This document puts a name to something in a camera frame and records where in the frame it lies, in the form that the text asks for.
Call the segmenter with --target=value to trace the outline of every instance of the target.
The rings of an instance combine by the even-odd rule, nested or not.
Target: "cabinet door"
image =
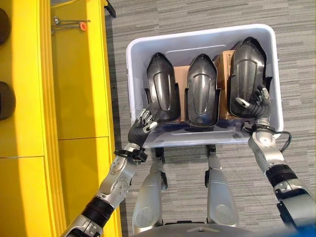
[[[0,158],[1,236],[50,237],[43,157]]]

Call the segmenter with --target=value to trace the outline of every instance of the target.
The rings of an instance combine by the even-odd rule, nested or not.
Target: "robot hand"
[[[237,103],[248,109],[256,119],[265,119],[269,122],[268,119],[270,116],[270,101],[268,90],[263,85],[260,85],[258,86],[258,90],[256,91],[255,96],[256,104],[250,104],[249,102],[239,97],[236,98],[236,101]]]
[[[128,142],[142,147],[153,128],[157,126],[153,116],[146,109],[142,109],[135,123],[128,132]]]

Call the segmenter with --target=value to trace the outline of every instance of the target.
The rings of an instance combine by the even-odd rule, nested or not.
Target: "gray carpet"
[[[116,146],[127,142],[127,45],[136,38],[264,23],[276,32],[284,130],[293,142],[284,152],[290,167],[315,193],[315,1],[314,0],[111,0],[117,18],[106,17]],[[164,222],[206,220],[205,147],[165,149],[169,189],[163,191]],[[139,166],[121,208],[123,236],[130,236],[138,189],[154,151]],[[262,230],[283,225],[272,188],[245,145],[217,146],[232,187],[240,226]]]

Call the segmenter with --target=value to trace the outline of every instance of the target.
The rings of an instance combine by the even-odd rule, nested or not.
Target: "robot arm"
[[[144,145],[149,133],[157,126],[149,111],[143,109],[128,133],[129,143],[124,150],[115,151],[107,177],[97,194],[83,212],[68,226],[62,237],[99,237],[113,211],[125,199],[136,172],[136,167],[145,162]]]
[[[289,140],[281,150],[276,147],[274,130],[270,127],[270,102],[266,88],[259,87],[258,104],[252,105],[237,98],[236,101],[248,108],[256,118],[250,130],[248,140],[258,166],[271,183],[279,203],[277,207],[285,224],[298,228],[301,225],[316,222],[316,204],[311,192],[297,178],[291,168],[285,164],[282,151],[288,146]]]

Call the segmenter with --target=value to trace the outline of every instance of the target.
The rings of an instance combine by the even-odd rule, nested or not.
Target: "black band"
[[[133,152],[126,150],[116,150],[114,154],[119,157],[130,159],[133,162],[146,162],[147,155],[144,151],[145,149],[141,147],[139,150],[133,150]]]
[[[266,176],[272,187],[275,187],[285,180],[297,179],[293,170],[286,164],[276,164],[272,166],[266,171]]]
[[[110,204],[94,196],[81,214],[103,228],[113,211],[114,208]]]

